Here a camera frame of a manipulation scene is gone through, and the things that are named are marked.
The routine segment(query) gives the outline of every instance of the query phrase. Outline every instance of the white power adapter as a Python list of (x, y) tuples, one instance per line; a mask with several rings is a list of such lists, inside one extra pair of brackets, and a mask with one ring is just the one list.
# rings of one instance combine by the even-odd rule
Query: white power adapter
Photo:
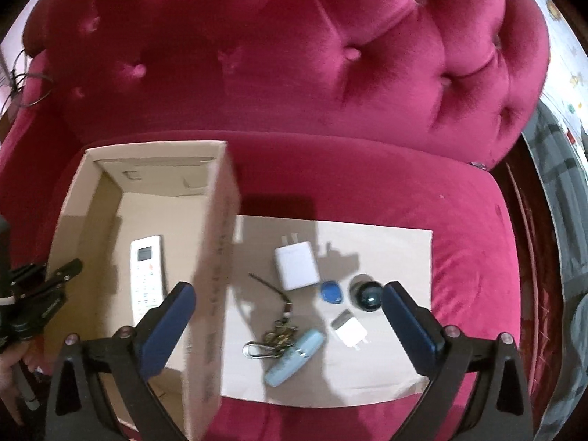
[(284, 290), (308, 287), (320, 282), (319, 270), (310, 242), (298, 242), (298, 236), (292, 235), (293, 243), (288, 245), (283, 237), (283, 247), (276, 248), (277, 271)]

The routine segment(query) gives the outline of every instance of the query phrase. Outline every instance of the cardboard box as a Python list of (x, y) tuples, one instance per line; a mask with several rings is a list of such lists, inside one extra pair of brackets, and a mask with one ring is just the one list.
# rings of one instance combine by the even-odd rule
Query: cardboard box
[[(164, 372), (150, 383), (189, 439), (205, 433), (221, 392), (225, 293), (239, 193), (222, 141), (168, 141), (88, 149), (64, 201), (48, 273), (80, 258), (68, 302), (45, 330), (54, 360), (71, 332), (110, 337), (133, 325), (130, 243), (162, 236), (168, 291), (196, 290), (196, 311)], [(132, 426), (114, 381), (103, 378), (119, 418)]]

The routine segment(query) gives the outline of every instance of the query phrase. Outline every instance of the air conditioner remote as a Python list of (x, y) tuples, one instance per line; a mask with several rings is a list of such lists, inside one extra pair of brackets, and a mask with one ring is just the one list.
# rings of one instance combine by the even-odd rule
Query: air conditioner remote
[(159, 235), (130, 243), (130, 300), (135, 326), (149, 309), (164, 301), (161, 257)]

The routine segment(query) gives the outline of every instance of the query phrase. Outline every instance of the red velvet sofa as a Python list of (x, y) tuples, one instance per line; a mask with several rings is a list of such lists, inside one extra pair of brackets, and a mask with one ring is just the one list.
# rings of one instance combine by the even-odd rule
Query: red velvet sofa
[[(432, 229), (437, 318), (519, 340), (515, 239), (486, 169), (545, 78), (533, 0), (41, 0), (24, 43), (53, 83), (29, 78), (25, 103), (51, 95), (20, 111), (0, 150), (15, 264), (47, 256), (84, 148), (224, 139), (242, 213)], [(223, 399), (207, 439), (389, 439), (416, 399)]]

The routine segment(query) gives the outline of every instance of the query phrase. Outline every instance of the tufted sofa backrest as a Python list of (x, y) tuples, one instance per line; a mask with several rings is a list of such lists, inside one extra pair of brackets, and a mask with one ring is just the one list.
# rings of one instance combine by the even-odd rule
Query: tufted sofa backrest
[(533, 0), (40, 0), (24, 43), (83, 144), (307, 133), (489, 167), (527, 122), (549, 55)]

